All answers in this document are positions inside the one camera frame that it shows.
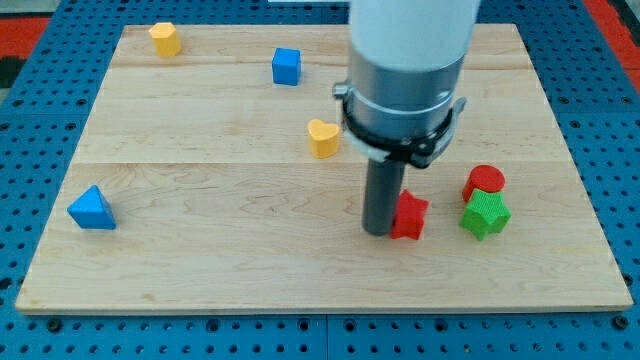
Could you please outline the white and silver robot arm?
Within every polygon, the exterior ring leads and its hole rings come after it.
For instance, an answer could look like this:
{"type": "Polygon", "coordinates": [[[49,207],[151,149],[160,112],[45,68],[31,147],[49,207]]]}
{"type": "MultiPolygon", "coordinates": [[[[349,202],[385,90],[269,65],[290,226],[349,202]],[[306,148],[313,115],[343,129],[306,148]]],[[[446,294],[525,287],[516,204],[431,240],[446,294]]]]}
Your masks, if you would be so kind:
{"type": "Polygon", "coordinates": [[[451,142],[479,0],[352,0],[347,78],[333,89],[369,159],[428,167],[451,142]]]}

